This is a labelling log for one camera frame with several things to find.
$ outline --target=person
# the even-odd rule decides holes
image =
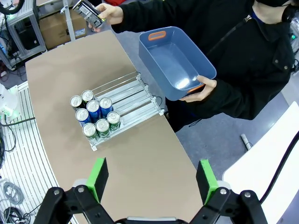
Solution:
[[[241,119],[259,114],[290,79],[290,21],[298,5],[299,0],[152,0],[98,9],[116,33],[179,27],[216,68],[215,80],[198,76],[205,84],[201,92],[166,99],[176,132],[219,113]]]

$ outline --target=silver can lid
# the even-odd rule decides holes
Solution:
[[[100,105],[96,100],[91,100],[87,103],[86,108],[89,112],[96,112],[100,108]]]
[[[88,118],[88,111],[84,108],[81,108],[76,111],[76,118],[78,121],[83,121]]]
[[[121,119],[121,116],[118,112],[111,111],[107,115],[107,120],[110,124],[117,124]]]
[[[70,104],[73,107],[80,106],[82,103],[82,98],[80,96],[73,96],[70,100]]]
[[[105,132],[109,129],[109,122],[106,119],[100,119],[95,124],[99,132]]]
[[[91,90],[85,90],[82,93],[82,99],[87,102],[93,99],[93,92]]]
[[[112,100],[108,97],[105,97],[100,100],[100,106],[103,109],[110,108],[112,106]]]
[[[97,129],[95,128],[95,125],[92,123],[87,123],[82,128],[83,134],[87,137],[93,136]]]

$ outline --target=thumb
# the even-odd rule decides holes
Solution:
[[[101,11],[101,14],[99,15],[99,17],[101,19],[105,19],[107,18],[111,13],[113,13],[114,11],[114,7],[113,6],[110,6],[108,4],[105,4],[105,5],[100,5],[100,11]]]
[[[197,76],[196,78],[197,78],[197,80],[200,81],[201,83],[206,84],[206,85],[208,85],[208,86],[210,86],[210,87],[215,88],[216,85],[217,85],[217,82],[216,82],[215,80],[211,80],[211,79],[209,79],[209,78],[207,78],[207,77],[204,77],[204,76]]]

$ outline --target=face mask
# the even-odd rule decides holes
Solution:
[[[271,7],[283,6],[287,2],[287,0],[256,0],[256,1]]]

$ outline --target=person's right hand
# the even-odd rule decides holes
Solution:
[[[101,12],[99,17],[101,19],[106,19],[107,23],[110,25],[119,24],[123,20],[123,11],[118,6],[111,6],[109,4],[102,3],[99,4],[96,8]],[[92,28],[95,32],[100,31],[100,28],[93,28],[90,23],[88,24],[88,27]]]

